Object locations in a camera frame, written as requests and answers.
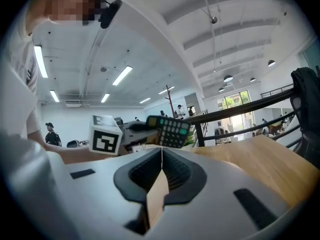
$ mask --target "white ceiling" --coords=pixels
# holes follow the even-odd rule
[[[268,60],[284,60],[305,39],[297,36],[305,21],[292,0],[207,0],[209,12],[206,0],[122,1],[109,29],[46,23],[34,33],[49,74],[39,80],[40,100],[52,102],[55,90],[63,101],[99,105],[110,93],[105,105],[146,106],[139,102],[159,99],[166,85],[178,91],[194,83],[214,96],[225,75],[234,76],[234,89],[259,81]],[[132,72],[113,86],[125,65]]]

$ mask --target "table surface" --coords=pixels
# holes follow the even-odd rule
[[[239,166],[277,192],[290,207],[307,199],[320,177],[311,163],[264,135],[190,151]]]

